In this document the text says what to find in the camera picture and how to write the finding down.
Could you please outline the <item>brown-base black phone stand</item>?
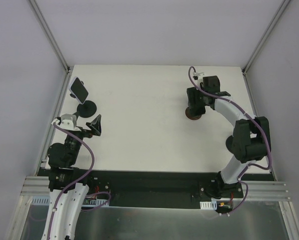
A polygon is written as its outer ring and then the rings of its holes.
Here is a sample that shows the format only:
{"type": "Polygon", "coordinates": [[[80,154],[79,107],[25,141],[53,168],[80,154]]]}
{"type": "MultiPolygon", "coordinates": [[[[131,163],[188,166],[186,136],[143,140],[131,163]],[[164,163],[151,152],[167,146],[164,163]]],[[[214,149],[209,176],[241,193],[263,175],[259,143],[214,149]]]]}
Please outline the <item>brown-base black phone stand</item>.
{"type": "Polygon", "coordinates": [[[187,107],[185,109],[185,116],[188,119],[192,120],[192,121],[197,121],[197,120],[199,120],[202,117],[201,114],[199,114],[199,115],[192,115],[191,112],[190,112],[190,108],[189,107],[187,107]]]}

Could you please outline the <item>black round-base phone stand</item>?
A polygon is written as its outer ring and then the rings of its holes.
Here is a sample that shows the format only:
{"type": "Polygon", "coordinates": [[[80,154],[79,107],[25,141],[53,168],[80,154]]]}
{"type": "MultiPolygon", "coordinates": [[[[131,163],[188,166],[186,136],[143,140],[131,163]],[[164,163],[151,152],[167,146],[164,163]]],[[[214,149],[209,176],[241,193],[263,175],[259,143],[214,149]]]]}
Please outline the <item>black round-base phone stand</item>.
{"type": "Polygon", "coordinates": [[[84,104],[79,103],[79,105],[76,108],[76,111],[79,111],[79,116],[81,118],[90,118],[96,113],[97,105],[93,101],[88,100],[87,98],[84,104]]]}

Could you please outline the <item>lavender case smartphone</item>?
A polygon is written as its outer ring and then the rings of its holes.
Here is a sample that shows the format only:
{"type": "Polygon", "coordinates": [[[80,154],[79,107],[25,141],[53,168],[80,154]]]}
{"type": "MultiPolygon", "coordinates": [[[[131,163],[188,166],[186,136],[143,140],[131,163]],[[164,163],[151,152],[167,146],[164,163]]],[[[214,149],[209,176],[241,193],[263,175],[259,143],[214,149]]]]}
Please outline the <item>lavender case smartphone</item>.
{"type": "Polygon", "coordinates": [[[68,86],[68,90],[80,104],[84,104],[89,95],[89,92],[85,88],[83,82],[78,77],[74,77],[72,79],[68,86]]]}

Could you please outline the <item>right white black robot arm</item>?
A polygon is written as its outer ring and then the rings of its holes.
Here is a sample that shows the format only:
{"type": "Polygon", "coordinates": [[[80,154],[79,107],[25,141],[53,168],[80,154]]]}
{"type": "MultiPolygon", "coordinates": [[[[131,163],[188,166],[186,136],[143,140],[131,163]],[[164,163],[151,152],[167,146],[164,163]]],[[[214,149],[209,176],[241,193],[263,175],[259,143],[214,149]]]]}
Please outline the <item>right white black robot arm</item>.
{"type": "Polygon", "coordinates": [[[194,71],[189,73],[189,80],[193,87],[186,90],[187,118],[198,120],[209,107],[233,126],[232,135],[225,142],[232,158],[204,190],[207,196],[221,199],[238,188],[241,177],[249,167],[259,167],[257,162],[270,155],[269,121],[264,116],[248,114],[227,91],[221,91],[216,75],[204,76],[194,71]]]}

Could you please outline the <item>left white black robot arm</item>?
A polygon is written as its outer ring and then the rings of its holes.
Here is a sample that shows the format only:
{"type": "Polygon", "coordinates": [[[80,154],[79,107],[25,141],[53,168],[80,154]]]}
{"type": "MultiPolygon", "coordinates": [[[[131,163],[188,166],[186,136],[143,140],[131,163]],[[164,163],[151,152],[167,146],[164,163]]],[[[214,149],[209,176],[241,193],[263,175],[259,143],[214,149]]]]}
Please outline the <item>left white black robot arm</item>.
{"type": "Polygon", "coordinates": [[[73,240],[84,199],[95,190],[90,173],[96,163],[93,150],[84,142],[102,133],[101,115],[86,123],[87,128],[77,126],[79,114],[64,114],[52,121],[52,126],[64,133],[64,143],[53,143],[47,150],[49,207],[42,235],[43,240],[73,240]],[[75,167],[81,147],[91,156],[90,167],[83,173],[75,167]]]}

